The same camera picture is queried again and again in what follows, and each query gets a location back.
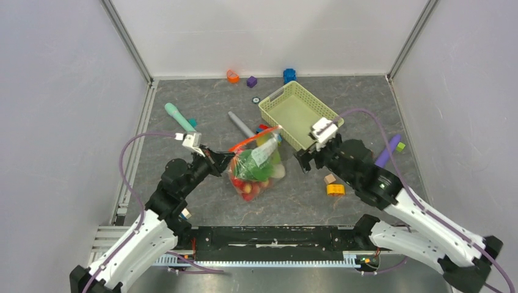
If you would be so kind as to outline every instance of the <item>plastic basket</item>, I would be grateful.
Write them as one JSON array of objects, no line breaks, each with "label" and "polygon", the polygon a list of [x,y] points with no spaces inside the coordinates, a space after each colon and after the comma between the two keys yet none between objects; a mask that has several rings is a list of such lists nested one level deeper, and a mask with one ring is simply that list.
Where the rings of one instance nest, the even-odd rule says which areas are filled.
[{"label": "plastic basket", "polygon": [[311,126],[320,118],[338,116],[296,81],[285,84],[259,103],[261,117],[270,125],[281,125],[280,135],[296,150],[307,149],[314,140]]}]

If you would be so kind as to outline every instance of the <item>red fruit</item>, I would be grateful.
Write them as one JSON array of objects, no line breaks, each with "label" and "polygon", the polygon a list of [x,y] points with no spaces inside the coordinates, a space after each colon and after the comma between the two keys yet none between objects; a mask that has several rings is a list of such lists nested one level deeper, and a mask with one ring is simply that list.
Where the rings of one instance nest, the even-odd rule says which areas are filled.
[{"label": "red fruit", "polygon": [[243,200],[245,201],[250,201],[250,200],[253,200],[255,195],[253,194],[241,194],[241,197],[243,197]]},{"label": "red fruit", "polygon": [[234,176],[230,177],[230,182],[232,182],[232,185],[239,189],[242,189],[245,184],[243,180],[235,178]]},{"label": "red fruit", "polygon": [[252,184],[252,191],[250,191],[250,193],[253,194],[254,196],[256,196],[259,194],[259,192],[261,192],[261,183],[254,182]]}]

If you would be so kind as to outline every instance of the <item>gray mat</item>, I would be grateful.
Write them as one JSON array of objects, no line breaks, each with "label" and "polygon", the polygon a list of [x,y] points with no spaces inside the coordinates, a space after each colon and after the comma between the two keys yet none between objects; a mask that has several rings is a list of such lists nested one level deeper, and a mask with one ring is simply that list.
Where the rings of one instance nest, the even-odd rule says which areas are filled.
[{"label": "gray mat", "polygon": [[[401,134],[403,125],[398,115],[389,85],[383,76],[343,76],[299,78],[302,86],[312,92],[337,113],[353,107],[373,111],[383,123],[389,137]],[[232,111],[246,125],[255,129],[264,121],[257,105],[251,99],[268,96],[283,85],[282,78],[261,78],[250,89],[245,80],[229,84],[226,79],[191,79],[160,81],[155,96],[148,131],[183,132],[180,125],[164,110],[165,103],[173,103],[187,118],[195,118],[196,130],[202,133],[202,143],[212,150],[228,150],[245,139],[244,134],[230,121]],[[384,149],[379,131],[364,114],[353,114],[340,128],[344,139],[362,139],[375,154]],[[230,184],[227,175],[209,177],[188,197],[188,210],[193,225],[353,225],[363,214],[380,217],[389,223],[398,222],[381,211],[362,203],[346,186],[344,197],[328,197],[324,176],[325,168],[303,174],[293,149],[283,143],[282,154],[286,177],[259,195],[245,202]],[[160,179],[164,166],[173,158],[191,161],[191,155],[173,139],[145,138],[135,178],[135,190],[146,202]],[[396,163],[407,182],[424,200],[423,189],[409,148],[396,153]],[[391,163],[387,169],[394,171]],[[138,204],[131,199],[125,223],[129,225],[138,216]]]}]

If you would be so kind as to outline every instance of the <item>orange toy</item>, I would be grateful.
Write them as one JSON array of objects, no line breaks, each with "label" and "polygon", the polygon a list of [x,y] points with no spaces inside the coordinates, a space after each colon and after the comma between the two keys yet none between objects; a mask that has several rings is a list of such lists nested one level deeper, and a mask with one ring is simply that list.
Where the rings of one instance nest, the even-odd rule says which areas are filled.
[{"label": "orange toy", "polygon": [[327,195],[332,197],[340,197],[345,195],[345,186],[341,184],[329,184],[327,186]]},{"label": "orange toy", "polygon": [[230,82],[231,84],[235,84],[236,82],[239,81],[239,75],[237,73],[235,73],[233,70],[228,70],[227,79],[228,79],[228,82]]}]

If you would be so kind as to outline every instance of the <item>white wall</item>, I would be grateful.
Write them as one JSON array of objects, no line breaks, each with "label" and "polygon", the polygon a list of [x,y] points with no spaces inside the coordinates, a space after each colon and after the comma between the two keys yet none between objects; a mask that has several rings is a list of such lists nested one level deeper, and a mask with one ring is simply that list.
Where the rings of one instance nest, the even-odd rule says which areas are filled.
[{"label": "white wall", "polygon": [[154,76],[384,74],[426,0],[113,0]]},{"label": "white wall", "polygon": [[0,292],[69,292],[146,84],[99,1],[2,1]]},{"label": "white wall", "polygon": [[[461,225],[503,240],[497,260],[515,283],[517,25],[514,0],[440,1],[395,77],[428,197]],[[508,292],[498,272],[489,283]]]}]

